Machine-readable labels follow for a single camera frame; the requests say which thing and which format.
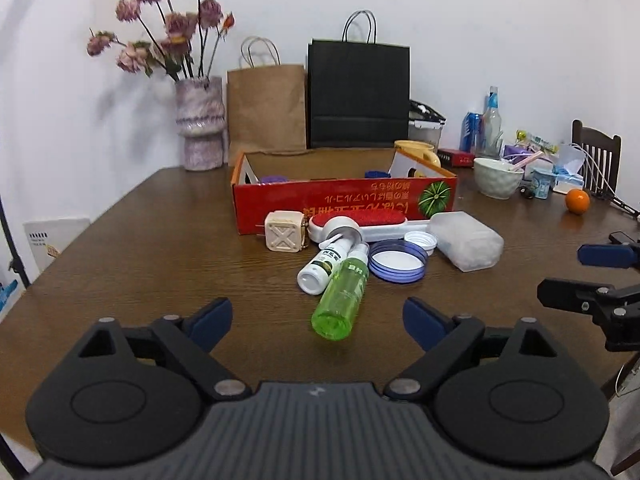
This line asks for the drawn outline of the large blue-rimmed lid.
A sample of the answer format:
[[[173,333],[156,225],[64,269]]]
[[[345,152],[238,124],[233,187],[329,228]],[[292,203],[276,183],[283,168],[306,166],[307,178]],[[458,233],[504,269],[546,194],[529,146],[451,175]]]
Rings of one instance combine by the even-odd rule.
[[[422,280],[428,255],[417,244],[405,240],[383,240],[371,246],[370,271],[383,281],[410,284]]]

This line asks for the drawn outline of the purple textured vase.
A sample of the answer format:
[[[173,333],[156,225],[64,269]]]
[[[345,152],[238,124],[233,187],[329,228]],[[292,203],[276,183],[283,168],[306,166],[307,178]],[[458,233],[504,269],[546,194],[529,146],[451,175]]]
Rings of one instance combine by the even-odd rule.
[[[183,137],[183,167],[207,171],[228,162],[229,141],[222,79],[183,79],[175,83],[176,125]]]

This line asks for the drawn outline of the beige cube charger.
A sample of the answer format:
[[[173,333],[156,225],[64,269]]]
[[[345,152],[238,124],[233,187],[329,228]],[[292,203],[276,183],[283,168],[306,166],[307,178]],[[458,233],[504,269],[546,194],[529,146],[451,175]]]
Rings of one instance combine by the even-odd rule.
[[[307,224],[300,211],[271,211],[264,222],[266,247],[272,252],[300,252],[307,246]]]

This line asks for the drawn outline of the clear soda bottle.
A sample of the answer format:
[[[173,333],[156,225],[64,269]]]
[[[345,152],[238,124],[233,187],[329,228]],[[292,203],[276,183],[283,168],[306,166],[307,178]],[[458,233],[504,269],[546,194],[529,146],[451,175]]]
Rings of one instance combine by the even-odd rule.
[[[486,99],[483,115],[483,145],[482,153],[485,157],[497,158],[502,147],[502,118],[499,113],[498,88],[491,86]]]

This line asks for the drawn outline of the white ceramic bowl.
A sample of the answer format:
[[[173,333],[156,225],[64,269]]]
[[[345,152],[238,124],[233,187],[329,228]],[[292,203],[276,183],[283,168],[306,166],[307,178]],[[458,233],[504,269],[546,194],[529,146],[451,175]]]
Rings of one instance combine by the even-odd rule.
[[[473,165],[475,183],[482,194],[495,200],[508,200],[524,178],[522,168],[503,160],[476,158]]]

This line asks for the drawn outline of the green spray bottle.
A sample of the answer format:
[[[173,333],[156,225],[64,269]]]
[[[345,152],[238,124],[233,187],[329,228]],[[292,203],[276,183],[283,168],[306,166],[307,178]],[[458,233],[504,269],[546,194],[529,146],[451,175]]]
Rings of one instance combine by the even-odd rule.
[[[367,243],[350,250],[311,315],[311,327],[324,339],[339,341],[352,332],[369,278],[369,250]]]

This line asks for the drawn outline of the dried pink rose bouquet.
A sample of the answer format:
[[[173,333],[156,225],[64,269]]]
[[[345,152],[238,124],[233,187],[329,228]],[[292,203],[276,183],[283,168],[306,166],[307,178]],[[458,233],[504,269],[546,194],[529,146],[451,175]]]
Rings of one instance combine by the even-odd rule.
[[[218,0],[195,0],[196,9],[176,10],[172,0],[118,0],[115,18],[142,27],[144,37],[126,41],[108,30],[93,30],[86,52],[92,58],[118,47],[116,65],[126,73],[152,76],[163,70],[174,81],[207,78],[220,44],[235,25]]]

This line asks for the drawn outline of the brown paper bag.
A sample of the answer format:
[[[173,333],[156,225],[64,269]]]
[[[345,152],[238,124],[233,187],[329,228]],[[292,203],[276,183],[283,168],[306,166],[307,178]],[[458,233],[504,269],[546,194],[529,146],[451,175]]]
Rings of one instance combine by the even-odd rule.
[[[281,61],[268,38],[249,36],[241,66],[228,73],[229,162],[243,153],[300,152],[306,148],[306,72]]]

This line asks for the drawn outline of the dark blue scalloped lid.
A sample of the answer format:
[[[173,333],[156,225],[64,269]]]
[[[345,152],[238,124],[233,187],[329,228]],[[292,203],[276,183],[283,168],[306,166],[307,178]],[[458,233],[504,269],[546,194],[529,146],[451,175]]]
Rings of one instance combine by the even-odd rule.
[[[390,174],[386,171],[380,170],[368,170],[364,173],[366,179],[388,179],[391,178]]]

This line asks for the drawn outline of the purple jar lid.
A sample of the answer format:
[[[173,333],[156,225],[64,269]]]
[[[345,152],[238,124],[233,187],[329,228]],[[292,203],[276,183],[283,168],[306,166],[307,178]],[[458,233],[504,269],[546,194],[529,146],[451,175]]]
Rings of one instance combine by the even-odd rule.
[[[273,176],[265,176],[260,178],[260,184],[273,184],[273,183],[285,183],[290,179],[285,176],[279,176],[278,174],[274,174]]]

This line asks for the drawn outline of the small white cap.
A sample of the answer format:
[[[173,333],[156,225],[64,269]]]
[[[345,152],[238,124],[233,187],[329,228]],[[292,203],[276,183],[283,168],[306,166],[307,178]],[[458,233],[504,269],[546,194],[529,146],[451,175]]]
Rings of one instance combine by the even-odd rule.
[[[404,235],[404,240],[419,246],[428,256],[433,255],[437,248],[437,238],[423,231],[410,231]]]

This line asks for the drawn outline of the small blue yogurt cup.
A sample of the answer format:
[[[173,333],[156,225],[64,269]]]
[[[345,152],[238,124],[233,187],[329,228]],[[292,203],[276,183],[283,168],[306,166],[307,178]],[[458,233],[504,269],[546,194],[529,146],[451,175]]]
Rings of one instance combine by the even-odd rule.
[[[555,174],[551,170],[535,168],[532,172],[532,190],[538,200],[546,200],[555,186]]]

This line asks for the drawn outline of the translucent plastic box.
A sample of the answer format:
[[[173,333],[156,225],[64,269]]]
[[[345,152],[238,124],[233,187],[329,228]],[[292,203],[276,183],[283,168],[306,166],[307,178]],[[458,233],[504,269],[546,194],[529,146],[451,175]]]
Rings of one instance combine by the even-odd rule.
[[[495,266],[503,252],[503,238],[464,211],[440,212],[428,222],[437,249],[462,272]]]

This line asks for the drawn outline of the white pill bottle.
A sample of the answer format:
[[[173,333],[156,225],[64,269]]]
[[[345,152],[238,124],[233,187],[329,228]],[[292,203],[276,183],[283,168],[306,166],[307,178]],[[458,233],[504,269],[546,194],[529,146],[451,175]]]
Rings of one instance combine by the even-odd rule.
[[[348,253],[361,242],[362,237],[357,234],[337,234],[322,242],[318,254],[297,273],[298,287],[307,295],[321,295]]]

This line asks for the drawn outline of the red white lint brush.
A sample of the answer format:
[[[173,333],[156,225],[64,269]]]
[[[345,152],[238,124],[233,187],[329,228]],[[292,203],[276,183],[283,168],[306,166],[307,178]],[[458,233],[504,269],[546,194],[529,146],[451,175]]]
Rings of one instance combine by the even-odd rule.
[[[320,244],[337,234],[358,235],[367,243],[400,240],[411,231],[426,232],[428,220],[408,220],[396,209],[349,209],[314,214],[308,221],[310,239]]]

